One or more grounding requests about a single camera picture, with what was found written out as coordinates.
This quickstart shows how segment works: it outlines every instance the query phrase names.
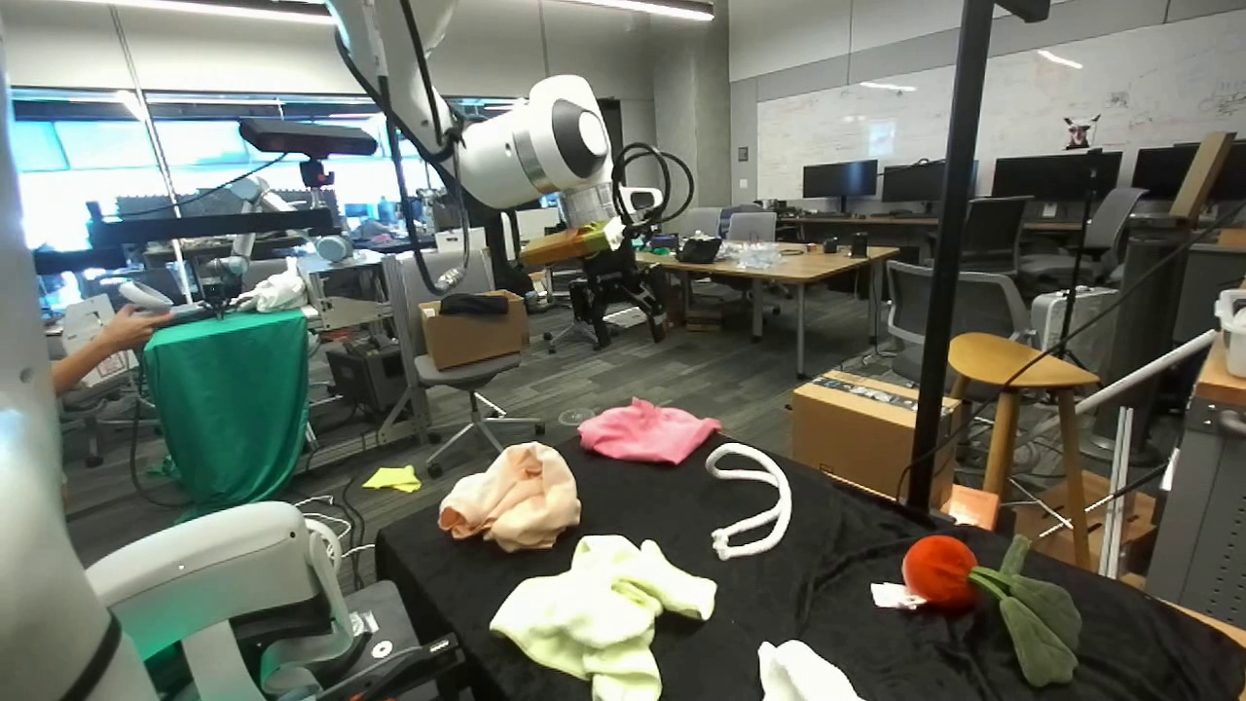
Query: black pole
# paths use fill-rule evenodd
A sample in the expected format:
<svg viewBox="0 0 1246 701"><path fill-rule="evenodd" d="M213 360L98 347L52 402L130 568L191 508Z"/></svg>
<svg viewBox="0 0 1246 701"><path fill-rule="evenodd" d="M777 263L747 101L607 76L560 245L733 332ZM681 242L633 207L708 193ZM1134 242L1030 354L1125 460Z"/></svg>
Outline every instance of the black pole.
<svg viewBox="0 0 1246 701"><path fill-rule="evenodd" d="M968 210L973 144L978 144L994 9L995 9L994 0L965 0L960 9L958 76L951 93L951 128L946 128L941 216L938 216L938 245L933 245L933 288L932 288L917 420L915 420L910 479L907 479L907 507L924 515L932 508L951 306L960 276L960 225Z"/></svg>
<svg viewBox="0 0 1246 701"><path fill-rule="evenodd" d="M1076 242L1076 268L1072 268L1072 281L1068 281L1068 292L1063 292L1063 318L1058 318L1058 341L1055 341L1055 354L1058 358L1072 358L1082 364L1082 358L1068 347L1068 334L1076 332L1076 305L1077 305L1077 281L1082 281L1082 258L1087 258L1087 225L1090 225L1090 210L1095 203L1106 193L1098 188L1103 179L1103 150L1087 150L1087 193L1082 193L1082 225L1077 225L1077 242Z"/></svg>

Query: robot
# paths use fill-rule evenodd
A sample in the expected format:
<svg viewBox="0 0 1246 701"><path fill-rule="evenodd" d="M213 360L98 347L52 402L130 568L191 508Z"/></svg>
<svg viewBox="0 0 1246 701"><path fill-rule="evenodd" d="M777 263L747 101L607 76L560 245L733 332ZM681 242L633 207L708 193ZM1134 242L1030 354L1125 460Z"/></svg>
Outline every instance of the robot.
<svg viewBox="0 0 1246 701"><path fill-rule="evenodd" d="M567 225L621 235L610 207L610 138L589 80L549 76L511 114L458 123L427 80L433 42L416 29L433 27L436 38L451 0L332 0L332 14L363 88L479 207L501 210L560 189ZM285 684L279 698L364 698L386 677L445 658L409 647L388 658L371 650L359 664L374 632L338 592L324 536L279 503L184 523L83 568L57 503L57 420L9 138L11 101L0 76L0 698L145 701L154 698L145 658L166 643L191 655L198 698L271 698L236 660L229 619L258 621L292 608L315 608L318 627L263 650L275 671L305 671L305 691Z"/></svg>

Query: computer monitor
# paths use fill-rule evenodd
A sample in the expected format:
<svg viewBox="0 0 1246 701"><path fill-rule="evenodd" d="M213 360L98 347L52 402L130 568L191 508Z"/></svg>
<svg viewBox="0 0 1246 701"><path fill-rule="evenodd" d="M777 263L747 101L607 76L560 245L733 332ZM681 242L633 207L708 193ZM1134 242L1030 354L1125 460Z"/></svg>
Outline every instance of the computer monitor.
<svg viewBox="0 0 1246 701"><path fill-rule="evenodd" d="M1246 281L1246 250L1191 245L1178 276L1177 341L1216 328L1216 298L1222 288Z"/></svg>
<svg viewBox="0 0 1246 701"><path fill-rule="evenodd" d="M882 203L938 203L941 159L882 168Z"/></svg>
<svg viewBox="0 0 1246 701"><path fill-rule="evenodd" d="M868 198L875 189L875 159L806 163L802 170L802 198L836 198L841 215L849 215L849 198Z"/></svg>
<svg viewBox="0 0 1246 701"><path fill-rule="evenodd" d="M1030 193L1041 203L1087 203L1116 188L1121 150L1009 155L995 159L994 193Z"/></svg>
<svg viewBox="0 0 1246 701"><path fill-rule="evenodd" d="M1195 163L1199 144L1170 144L1170 146L1137 146L1134 188L1144 198L1177 198L1185 175ZM1208 193L1209 203L1246 198L1246 138L1239 138Z"/></svg>

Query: beige cloth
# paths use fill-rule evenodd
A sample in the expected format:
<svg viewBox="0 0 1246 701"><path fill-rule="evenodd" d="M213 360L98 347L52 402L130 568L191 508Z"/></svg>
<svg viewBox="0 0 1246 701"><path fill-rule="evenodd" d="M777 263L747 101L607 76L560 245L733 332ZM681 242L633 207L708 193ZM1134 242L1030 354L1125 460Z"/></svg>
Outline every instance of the beige cloth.
<svg viewBox="0 0 1246 701"><path fill-rule="evenodd" d="M511 445L488 471L467 476L441 503L436 524L455 536L488 536L498 550L554 550L580 524L577 476L549 445Z"/></svg>

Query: light green cloth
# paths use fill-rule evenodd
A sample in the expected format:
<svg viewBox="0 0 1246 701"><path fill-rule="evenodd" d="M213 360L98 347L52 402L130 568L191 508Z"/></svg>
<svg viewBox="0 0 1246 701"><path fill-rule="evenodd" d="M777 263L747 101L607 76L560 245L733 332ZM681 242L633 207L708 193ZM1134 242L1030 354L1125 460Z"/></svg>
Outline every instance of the light green cloth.
<svg viewBox="0 0 1246 701"><path fill-rule="evenodd" d="M489 619L536 664L593 680L594 701L656 701L653 619L708 619L717 584L689 575L653 542L580 536L571 568L523 581Z"/></svg>

